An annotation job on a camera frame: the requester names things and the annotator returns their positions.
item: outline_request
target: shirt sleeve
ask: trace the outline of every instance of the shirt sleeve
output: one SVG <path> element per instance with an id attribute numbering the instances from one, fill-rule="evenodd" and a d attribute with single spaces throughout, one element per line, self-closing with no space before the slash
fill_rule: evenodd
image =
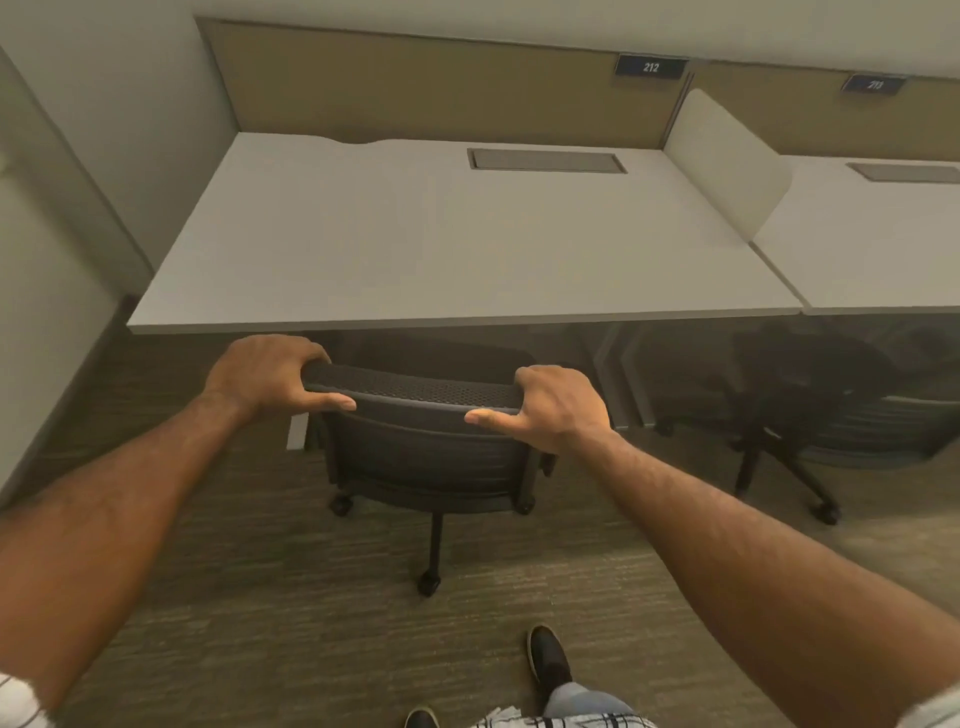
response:
<path id="1" fill-rule="evenodd" d="M 53 728 L 36 701 L 34 689 L 0 673 L 0 728 Z"/>
<path id="2" fill-rule="evenodd" d="M 960 685 L 910 710 L 897 728 L 960 728 Z"/>

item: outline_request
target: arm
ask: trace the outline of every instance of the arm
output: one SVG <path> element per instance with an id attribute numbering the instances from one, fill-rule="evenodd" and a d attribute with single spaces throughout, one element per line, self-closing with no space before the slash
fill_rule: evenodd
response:
<path id="1" fill-rule="evenodd" d="M 305 392 L 300 368 L 329 360 L 294 336 L 230 345 L 179 414 L 58 479 L 0 521 L 0 671 L 53 710 L 133 609 L 187 496 L 261 412 L 341 407 Z"/>
<path id="2" fill-rule="evenodd" d="M 523 409 L 468 420 L 581 458 L 716 640 L 800 726 L 894 726 L 960 681 L 960 622 L 624 441 L 587 378 L 517 372 Z"/>

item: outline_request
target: baseboard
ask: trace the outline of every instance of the baseboard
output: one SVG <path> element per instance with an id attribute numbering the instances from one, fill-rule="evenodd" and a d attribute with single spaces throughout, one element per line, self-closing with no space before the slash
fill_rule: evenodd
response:
<path id="1" fill-rule="evenodd" d="M 93 346 L 90 347 L 90 351 L 84 357 L 83 364 L 77 368 L 77 371 L 71 377 L 70 383 L 67 384 L 63 390 L 63 394 L 60 395 L 57 404 L 54 405 L 53 410 L 51 410 L 47 419 L 37 431 L 30 445 L 24 450 L 19 462 L 13 468 L 10 477 L 7 478 L 7 481 L 3 485 L 0 485 L 0 508 L 13 498 L 13 494 L 18 490 L 23 476 L 30 468 L 36 455 L 43 449 L 43 446 L 50 437 L 50 433 L 53 432 L 54 427 L 57 426 L 57 423 L 63 416 L 67 405 L 73 400 L 90 372 L 93 371 L 93 368 L 100 360 L 100 357 L 103 355 L 109 342 L 113 339 L 113 336 L 127 323 L 127 319 L 130 318 L 135 306 L 136 296 L 125 296 L 117 305 L 113 317 L 104 327 L 104 330 L 101 331 L 100 336 L 97 337 Z"/>

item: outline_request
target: jeans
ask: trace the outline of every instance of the jeans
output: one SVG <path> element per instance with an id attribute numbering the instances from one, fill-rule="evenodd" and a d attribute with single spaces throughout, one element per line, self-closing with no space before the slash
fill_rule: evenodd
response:
<path id="1" fill-rule="evenodd" d="M 588 716 L 595 713 L 617 713 L 635 716 L 634 709 L 606 692 L 588 690 L 579 683 L 566 683 L 550 695 L 543 717 Z"/>

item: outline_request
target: shoe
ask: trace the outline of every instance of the shoe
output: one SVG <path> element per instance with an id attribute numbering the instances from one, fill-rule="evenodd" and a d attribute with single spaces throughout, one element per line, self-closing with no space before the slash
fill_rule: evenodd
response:
<path id="1" fill-rule="evenodd" d="M 564 648 L 545 624 L 538 624 L 527 632 L 527 660 L 530 671 L 537 680 L 540 702 L 546 705 L 550 695 L 561 685 L 573 682 L 570 663 L 564 655 Z"/>
<path id="2" fill-rule="evenodd" d="M 403 721 L 403 728 L 440 728 L 440 722 L 432 710 L 421 705 L 410 711 L 410 715 Z"/>

